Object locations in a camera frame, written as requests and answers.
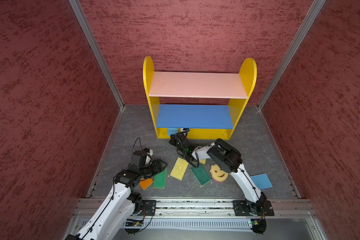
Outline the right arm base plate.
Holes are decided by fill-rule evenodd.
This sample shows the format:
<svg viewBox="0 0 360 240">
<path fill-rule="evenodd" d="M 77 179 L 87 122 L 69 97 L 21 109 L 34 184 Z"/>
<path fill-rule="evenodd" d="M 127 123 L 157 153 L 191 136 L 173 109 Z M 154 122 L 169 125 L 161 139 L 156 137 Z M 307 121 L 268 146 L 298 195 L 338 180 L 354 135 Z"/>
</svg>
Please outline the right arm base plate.
<svg viewBox="0 0 360 240">
<path fill-rule="evenodd" d="M 246 217 L 273 217 L 275 215 L 272 204 L 270 201 L 265 203 L 252 203 L 249 201 L 233 201 L 233 209 L 235 216 Z"/>
</svg>

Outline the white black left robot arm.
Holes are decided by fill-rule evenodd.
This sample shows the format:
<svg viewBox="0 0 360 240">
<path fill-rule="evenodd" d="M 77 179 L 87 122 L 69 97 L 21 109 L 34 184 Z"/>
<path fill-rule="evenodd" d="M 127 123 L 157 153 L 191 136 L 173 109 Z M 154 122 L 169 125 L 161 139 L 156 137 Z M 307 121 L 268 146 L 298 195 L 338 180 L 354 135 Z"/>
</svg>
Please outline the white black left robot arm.
<svg viewBox="0 0 360 240">
<path fill-rule="evenodd" d="M 131 162 L 113 178 L 110 193 L 84 227 L 67 240 L 112 240 L 125 221 L 142 210 L 142 196 L 133 192 L 142 179 L 148 180 L 163 172 L 168 163 L 152 159 L 150 149 L 132 153 Z"/>
</svg>

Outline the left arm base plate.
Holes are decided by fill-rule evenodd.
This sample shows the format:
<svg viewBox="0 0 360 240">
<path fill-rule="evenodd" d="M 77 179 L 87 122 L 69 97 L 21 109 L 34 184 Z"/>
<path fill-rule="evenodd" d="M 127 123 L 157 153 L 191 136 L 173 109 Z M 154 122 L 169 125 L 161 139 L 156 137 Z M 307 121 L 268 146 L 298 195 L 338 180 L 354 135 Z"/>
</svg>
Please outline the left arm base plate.
<svg viewBox="0 0 360 240">
<path fill-rule="evenodd" d="M 135 203 L 133 216 L 154 216 L 156 211 L 156 200 L 141 200 Z"/>
</svg>

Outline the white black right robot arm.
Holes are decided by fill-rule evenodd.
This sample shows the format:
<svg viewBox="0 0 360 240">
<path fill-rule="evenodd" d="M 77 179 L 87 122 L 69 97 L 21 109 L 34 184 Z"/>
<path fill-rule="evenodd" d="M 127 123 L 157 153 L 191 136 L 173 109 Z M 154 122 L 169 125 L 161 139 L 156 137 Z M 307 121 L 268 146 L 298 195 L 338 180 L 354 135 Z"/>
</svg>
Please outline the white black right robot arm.
<svg viewBox="0 0 360 240">
<path fill-rule="evenodd" d="M 249 205 L 248 211 L 256 216 L 265 213 L 267 197 L 246 172 L 242 155 L 237 149 L 222 139 L 205 146 L 193 146 L 187 136 L 187 132 L 172 134 L 169 143 L 192 167 L 198 168 L 202 159 L 213 160 L 217 167 L 237 182 Z"/>
</svg>

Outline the blue sponge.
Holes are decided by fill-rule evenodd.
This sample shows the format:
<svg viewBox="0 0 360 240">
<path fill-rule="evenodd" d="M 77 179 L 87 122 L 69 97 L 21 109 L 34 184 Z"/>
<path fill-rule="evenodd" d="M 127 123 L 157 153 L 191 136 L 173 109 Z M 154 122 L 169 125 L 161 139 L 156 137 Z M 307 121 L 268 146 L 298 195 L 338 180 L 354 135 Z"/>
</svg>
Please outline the blue sponge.
<svg viewBox="0 0 360 240">
<path fill-rule="evenodd" d="M 167 135 L 168 136 L 175 135 L 178 132 L 179 132 L 178 128 L 168 128 L 167 129 Z"/>
<path fill-rule="evenodd" d="M 251 179 L 260 190 L 270 189 L 273 187 L 267 174 L 253 175 L 251 176 Z"/>
</svg>

